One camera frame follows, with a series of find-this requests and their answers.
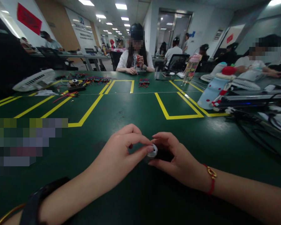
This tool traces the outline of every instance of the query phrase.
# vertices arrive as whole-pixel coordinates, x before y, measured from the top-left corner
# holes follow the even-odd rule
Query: red sign
[[[30,30],[35,32],[37,35],[41,33],[42,21],[29,12],[24,6],[18,3],[18,11],[17,11],[18,21],[23,23]]]
[[[233,40],[233,34],[231,34],[229,37],[227,37],[227,44]]]

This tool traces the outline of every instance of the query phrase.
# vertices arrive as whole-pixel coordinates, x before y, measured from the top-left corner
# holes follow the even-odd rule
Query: green workbench
[[[62,75],[68,72],[56,72]],[[17,93],[0,99],[0,118],[68,118],[62,138],[51,138],[42,157],[29,167],[1,167],[0,217],[25,202],[43,185],[75,177],[99,154],[109,137],[133,123],[143,135],[172,132],[201,163],[281,187],[281,161],[260,150],[224,113],[205,111],[196,102],[204,85],[160,81],[160,73],[132,76],[119,72],[84,72],[112,77],[109,85],[90,85],[78,98]],[[139,79],[149,78],[148,88]],[[57,91],[56,82],[50,88]],[[257,224],[238,208],[184,187],[141,162],[113,190],[79,212],[73,224]]]

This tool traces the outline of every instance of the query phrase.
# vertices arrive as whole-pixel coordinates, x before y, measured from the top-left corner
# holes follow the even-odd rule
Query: black wristband
[[[46,222],[40,223],[38,219],[39,207],[42,201],[50,195],[53,191],[67,183],[70,179],[68,177],[61,178],[56,180],[46,186],[40,188],[38,191],[33,193],[22,211],[22,216],[20,220],[20,225],[39,225],[47,224]],[[69,224],[70,219],[67,220],[64,224]]]

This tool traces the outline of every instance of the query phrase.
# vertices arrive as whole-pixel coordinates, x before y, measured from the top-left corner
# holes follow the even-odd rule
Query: red string bracelet
[[[216,172],[214,172],[209,166],[203,164],[204,166],[207,167],[207,172],[211,175],[212,178],[212,183],[211,183],[211,189],[208,192],[208,195],[212,195],[213,190],[214,190],[214,183],[215,183],[215,178],[216,178]]]

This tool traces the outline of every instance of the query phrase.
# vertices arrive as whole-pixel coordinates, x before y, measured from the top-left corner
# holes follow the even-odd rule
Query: hand
[[[132,75],[137,75],[137,71],[135,70],[134,67],[127,68],[126,73],[132,74]]]
[[[128,148],[131,149],[139,142],[145,146],[129,154]],[[151,141],[143,136],[140,129],[133,124],[114,133],[87,169],[88,177],[94,183],[93,190],[97,193],[97,197],[118,185],[152,151]]]
[[[143,68],[143,65],[144,65],[144,57],[143,56],[138,57],[138,65],[139,65],[140,68]]]
[[[166,172],[190,188],[205,192],[209,190],[211,179],[206,167],[200,164],[172,133],[160,132],[153,135],[153,138],[152,143],[161,149],[159,151],[168,150],[174,158],[171,162],[153,159],[149,162],[150,166]]]

